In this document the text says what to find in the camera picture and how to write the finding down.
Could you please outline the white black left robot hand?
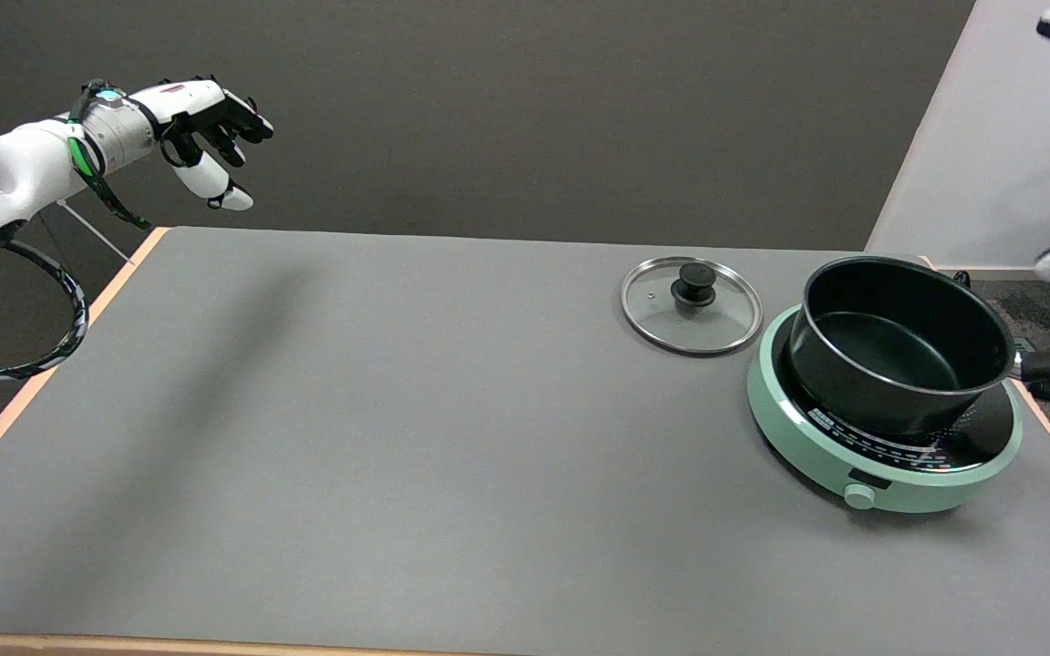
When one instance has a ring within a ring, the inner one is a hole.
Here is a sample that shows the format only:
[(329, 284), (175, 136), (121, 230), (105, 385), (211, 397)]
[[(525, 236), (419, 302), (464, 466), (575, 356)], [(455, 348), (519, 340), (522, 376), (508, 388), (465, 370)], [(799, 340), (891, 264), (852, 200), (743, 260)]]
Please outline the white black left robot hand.
[(163, 80), (128, 101), (149, 121), (162, 157), (192, 195), (213, 210), (253, 207), (250, 192), (228, 171), (245, 166), (242, 141), (262, 144), (274, 137), (273, 124), (253, 100), (234, 96), (215, 78), (195, 77)]

